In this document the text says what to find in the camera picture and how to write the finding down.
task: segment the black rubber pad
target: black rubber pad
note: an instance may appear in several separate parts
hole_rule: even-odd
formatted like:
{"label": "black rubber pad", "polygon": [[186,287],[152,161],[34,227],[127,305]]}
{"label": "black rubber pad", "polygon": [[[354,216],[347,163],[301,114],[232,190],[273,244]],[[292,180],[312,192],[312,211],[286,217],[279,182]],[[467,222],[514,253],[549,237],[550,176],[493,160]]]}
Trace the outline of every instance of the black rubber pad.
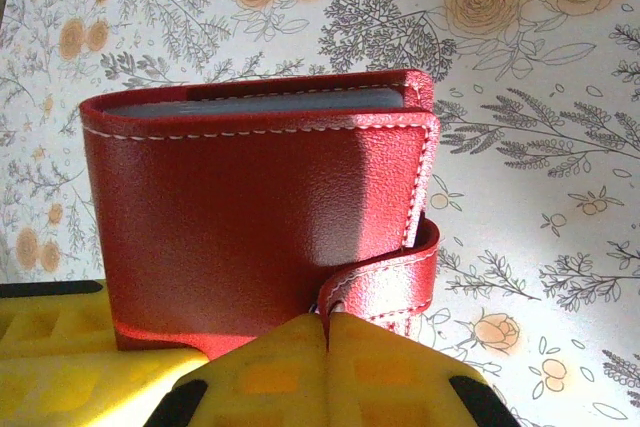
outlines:
{"label": "black rubber pad", "polygon": [[478,427],[520,427],[488,385],[463,375],[451,377],[449,383]]}
{"label": "black rubber pad", "polygon": [[0,299],[38,297],[44,295],[94,294],[101,290],[102,284],[95,280],[0,284]]}
{"label": "black rubber pad", "polygon": [[187,427],[207,391],[204,380],[192,380],[162,398],[144,427]]}

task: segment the red leather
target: red leather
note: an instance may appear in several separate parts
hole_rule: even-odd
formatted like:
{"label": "red leather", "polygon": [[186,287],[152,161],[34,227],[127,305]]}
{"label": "red leather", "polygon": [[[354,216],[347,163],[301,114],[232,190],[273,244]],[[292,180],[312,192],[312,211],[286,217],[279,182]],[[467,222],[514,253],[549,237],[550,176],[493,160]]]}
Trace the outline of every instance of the red leather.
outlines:
{"label": "red leather", "polygon": [[[155,119],[109,113],[382,86],[401,92],[404,107]],[[410,334],[407,319],[428,306],[435,274],[438,231],[420,220],[439,132],[432,102],[431,81],[417,71],[147,89],[83,102],[118,346],[186,344],[214,358],[306,312],[321,288],[328,292],[321,309],[343,300],[347,311]]]}

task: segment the wallet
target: wallet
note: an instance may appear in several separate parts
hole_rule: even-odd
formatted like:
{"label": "wallet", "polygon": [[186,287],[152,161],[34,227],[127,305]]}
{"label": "wallet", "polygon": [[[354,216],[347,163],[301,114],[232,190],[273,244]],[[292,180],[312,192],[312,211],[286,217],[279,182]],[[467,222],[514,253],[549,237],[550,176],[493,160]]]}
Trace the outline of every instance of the wallet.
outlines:
{"label": "wallet", "polygon": [[415,71],[133,90],[80,105],[118,347],[215,358],[308,311],[415,338],[438,143]]}

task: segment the floral wallpaper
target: floral wallpaper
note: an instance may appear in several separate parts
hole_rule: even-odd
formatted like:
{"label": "floral wallpaper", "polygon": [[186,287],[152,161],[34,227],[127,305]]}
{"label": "floral wallpaper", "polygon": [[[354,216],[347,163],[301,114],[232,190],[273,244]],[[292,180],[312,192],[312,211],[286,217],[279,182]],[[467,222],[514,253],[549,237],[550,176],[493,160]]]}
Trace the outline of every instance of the floral wallpaper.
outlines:
{"label": "floral wallpaper", "polygon": [[0,281],[103,276],[77,104],[419,68],[443,132],[424,344],[525,427],[640,425],[639,0],[6,0]]}

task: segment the wallet strap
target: wallet strap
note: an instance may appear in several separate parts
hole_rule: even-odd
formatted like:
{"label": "wallet strap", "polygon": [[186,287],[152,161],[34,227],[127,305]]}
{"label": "wallet strap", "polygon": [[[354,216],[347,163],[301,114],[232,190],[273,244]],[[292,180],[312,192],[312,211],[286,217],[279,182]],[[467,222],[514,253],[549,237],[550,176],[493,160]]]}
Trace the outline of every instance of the wallet strap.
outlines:
{"label": "wallet strap", "polygon": [[342,311],[417,340],[420,323],[416,320],[433,297],[438,241],[438,228],[423,216],[413,249],[340,269],[318,296],[325,324],[340,305]]}

